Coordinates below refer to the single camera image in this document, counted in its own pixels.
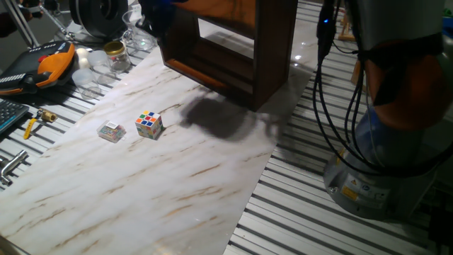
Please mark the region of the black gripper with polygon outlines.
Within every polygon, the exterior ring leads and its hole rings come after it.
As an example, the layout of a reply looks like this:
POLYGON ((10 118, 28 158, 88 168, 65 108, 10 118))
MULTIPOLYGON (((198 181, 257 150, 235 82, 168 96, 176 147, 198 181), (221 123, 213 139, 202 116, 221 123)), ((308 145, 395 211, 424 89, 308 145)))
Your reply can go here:
POLYGON ((155 36, 151 26, 155 26, 156 38, 160 43, 167 42, 168 30, 176 12, 176 4, 187 0, 139 0, 142 7, 142 16, 135 27, 143 33, 155 36))

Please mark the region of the bystander's bare hand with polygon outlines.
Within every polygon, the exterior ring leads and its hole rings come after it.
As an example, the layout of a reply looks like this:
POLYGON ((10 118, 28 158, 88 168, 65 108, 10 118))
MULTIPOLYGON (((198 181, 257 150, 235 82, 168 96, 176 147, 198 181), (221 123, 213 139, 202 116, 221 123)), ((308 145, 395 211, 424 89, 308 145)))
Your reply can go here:
POLYGON ((42 18, 43 16, 42 12, 30 12, 27 8, 20 7, 20 10, 27 22, 34 18, 42 18))

